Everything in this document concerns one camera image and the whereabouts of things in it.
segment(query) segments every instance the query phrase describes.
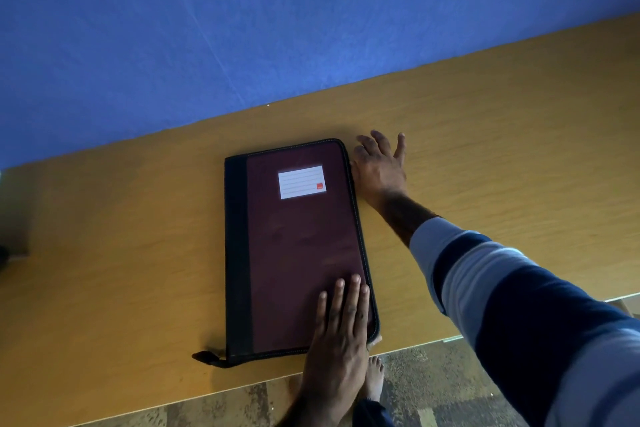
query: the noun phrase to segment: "hand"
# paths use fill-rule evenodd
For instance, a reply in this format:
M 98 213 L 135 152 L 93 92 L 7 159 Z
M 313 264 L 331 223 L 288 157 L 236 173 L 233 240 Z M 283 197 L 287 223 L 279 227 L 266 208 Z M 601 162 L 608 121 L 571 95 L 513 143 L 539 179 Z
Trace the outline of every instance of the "hand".
M 371 137 L 356 137 L 361 145 L 355 148 L 351 174 L 358 193 L 372 208 L 382 213 L 389 197 L 406 196 L 404 133 L 398 135 L 398 145 L 393 154 L 389 140 L 382 133 L 372 130 Z
M 367 372 L 367 319 L 369 287 L 360 276 L 351 277 L 344 311 L 344 280 L 335 284 L 326 318 L 327 293 L 322 292 L 316 312 L 316 331 L 302 373 L 299 398 L 324 425 L 338 425 L 356 399 Z

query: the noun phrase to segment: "left hand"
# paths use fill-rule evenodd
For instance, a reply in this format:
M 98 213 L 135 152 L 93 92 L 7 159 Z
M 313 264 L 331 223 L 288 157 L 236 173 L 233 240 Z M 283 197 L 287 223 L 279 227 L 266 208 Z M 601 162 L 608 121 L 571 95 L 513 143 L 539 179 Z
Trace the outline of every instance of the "left hand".
M 345 283 L 339 279 L 329 319 L 327 293 L 322 292 L 316 311 L 316 331 L 302 373 L 299 398 L 326 424 L 337 425 L 356 399 L 367 372 L 367 319 L 369 287 L 360 285 L 359 275 L 351 277 L 344 303 Z

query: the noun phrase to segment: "maroon folder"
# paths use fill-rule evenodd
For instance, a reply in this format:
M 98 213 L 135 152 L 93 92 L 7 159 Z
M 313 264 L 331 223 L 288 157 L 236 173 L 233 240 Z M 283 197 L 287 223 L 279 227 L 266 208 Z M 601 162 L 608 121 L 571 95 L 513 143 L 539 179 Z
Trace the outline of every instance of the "maroon folder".
M 230 367 L 308 350 L 318 294 L 358 273 L 371 287 L 346 149 L 340 140 L 225 159 L 226 358 Z

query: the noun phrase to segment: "bare foot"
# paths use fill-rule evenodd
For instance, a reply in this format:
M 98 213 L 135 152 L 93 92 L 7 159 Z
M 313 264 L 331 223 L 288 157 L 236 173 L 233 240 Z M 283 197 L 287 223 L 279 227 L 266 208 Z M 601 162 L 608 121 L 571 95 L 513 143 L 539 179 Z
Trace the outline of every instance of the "bare foot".
M 382 364 L 382 358 L 372 356 L 369 358 L 367 365 L 367 376 L 364 384 L 358 394 L 358 399 L 367 398 L 375 402 L 380 401 L 382 395 L 382 384 L 385 382 L 385 366 Z

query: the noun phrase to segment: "striped sleeve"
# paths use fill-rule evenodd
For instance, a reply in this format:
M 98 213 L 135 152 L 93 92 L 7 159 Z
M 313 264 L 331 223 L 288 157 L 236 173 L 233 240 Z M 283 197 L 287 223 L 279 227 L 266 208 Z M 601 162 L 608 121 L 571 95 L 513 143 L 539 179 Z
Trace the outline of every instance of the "striped sleeve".
M 640 321 L 443 218 L 410 249 L 433 301 L 530 425 L 637 424 Z

